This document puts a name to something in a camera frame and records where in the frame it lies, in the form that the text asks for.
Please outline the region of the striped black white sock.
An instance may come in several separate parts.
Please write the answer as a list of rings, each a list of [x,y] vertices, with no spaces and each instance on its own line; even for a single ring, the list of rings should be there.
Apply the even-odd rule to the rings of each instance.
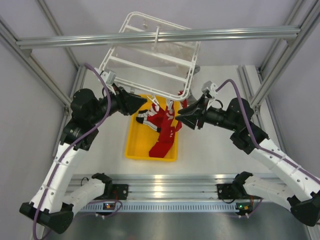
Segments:
[[[152,104],[150,109],[140,110],[135,120],[143,125],[150,127],[157,133],[161,132],[165,111],[157,104]]]

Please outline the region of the white hanger clip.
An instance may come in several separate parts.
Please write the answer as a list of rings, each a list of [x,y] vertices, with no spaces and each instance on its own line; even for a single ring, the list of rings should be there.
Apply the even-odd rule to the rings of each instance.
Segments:
[[[158,99],[156,98],[156,96],[155,95],[147,95],[147,98],[154,104],[154,105],[157,105],[157,106],[159,106],[160,104],[159,104],[159,101],[158,101]]]

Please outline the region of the red sock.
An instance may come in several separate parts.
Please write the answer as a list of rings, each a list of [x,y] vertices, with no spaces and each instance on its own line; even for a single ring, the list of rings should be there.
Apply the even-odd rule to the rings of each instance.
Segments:
[[[175,108],[167,104],[162,122],[160,124],[160,133],[155,145],[150,149],[149,156],[151,158],[164,158],[170,151],[175,142],[176,133],[182,128],[182,123],[177,122],[176,126],[172,123],[175,120]]]

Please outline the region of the white plastic clip hanger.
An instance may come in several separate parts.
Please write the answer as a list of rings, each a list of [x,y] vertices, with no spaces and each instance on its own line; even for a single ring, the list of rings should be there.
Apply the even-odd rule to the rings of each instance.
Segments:
[[[186,27],[133,11],[126,16],[119,32],[157,30],[171,32]],[[112,44],[99,69],[114,71],[117,85],[182,102],[189,95],[200,45],[199,41]]]

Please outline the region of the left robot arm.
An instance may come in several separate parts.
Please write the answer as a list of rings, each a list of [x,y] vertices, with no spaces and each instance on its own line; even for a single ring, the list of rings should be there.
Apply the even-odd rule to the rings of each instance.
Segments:
[[[71,120],[64,127],[56,156],[36,195],[22,203],[19,212],[33,220],[33,226],[44,226],[62,234],[75,215],[94,200],[110,200],[114,196],[113,180],[104,173],[95,173],[87,183],[71,194],[66,191],[74,172],[97,137],[98,127],[114,113],[135,114],[147,99],[113,87],[104,98],[96,98],[88,88],[78,90],[71,102]]]

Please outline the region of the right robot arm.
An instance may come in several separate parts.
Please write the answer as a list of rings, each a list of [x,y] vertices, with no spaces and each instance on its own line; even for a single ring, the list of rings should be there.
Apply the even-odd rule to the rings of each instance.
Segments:
[[[285,186],[265,181],[252,173],[239,173],[232,182],[238,198],[257,196],[282,206],[306,226],[320,222],[320,179],[293,161],[261,128],[250,121],[254,111],[247,100],[233,98],[227,109],[209,105],[202,96],[194,104],[178,111],[176,120],[191,129],[210,124],[232,131],[230,140],[241,151],[257,160]]]

